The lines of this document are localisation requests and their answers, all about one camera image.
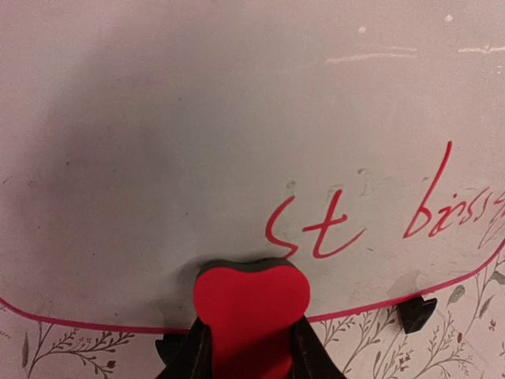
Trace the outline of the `red whiteboard eraser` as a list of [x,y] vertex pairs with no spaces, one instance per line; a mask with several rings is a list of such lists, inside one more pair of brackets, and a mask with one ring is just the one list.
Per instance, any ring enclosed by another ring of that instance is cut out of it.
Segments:
[[289,377],[290,330],[309,301],[308,279],[285,259],[204,264],[193,304],[211,332],[213,377]]

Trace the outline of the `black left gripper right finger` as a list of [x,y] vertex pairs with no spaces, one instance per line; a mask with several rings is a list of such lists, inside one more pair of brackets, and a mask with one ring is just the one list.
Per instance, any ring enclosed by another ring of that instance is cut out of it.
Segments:
[[346,379],[325,350],[306,317],[297,321],[290,330],[293,379]]

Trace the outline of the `pink framed whiteboard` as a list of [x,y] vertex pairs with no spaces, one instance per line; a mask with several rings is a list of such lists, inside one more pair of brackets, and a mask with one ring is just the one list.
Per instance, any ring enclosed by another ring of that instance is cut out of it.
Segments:
[[207,261],[281,257],[309,316],[504,244],[501,1],[4,1],[1,301],[184,328]]

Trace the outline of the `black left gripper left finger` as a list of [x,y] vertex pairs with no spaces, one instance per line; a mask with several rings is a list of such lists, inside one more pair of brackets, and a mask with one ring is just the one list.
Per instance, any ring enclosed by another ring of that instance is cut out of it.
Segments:
[[173,362],[164,367],[156,379],[211,378],[211,331],[197,318],[186,335]]

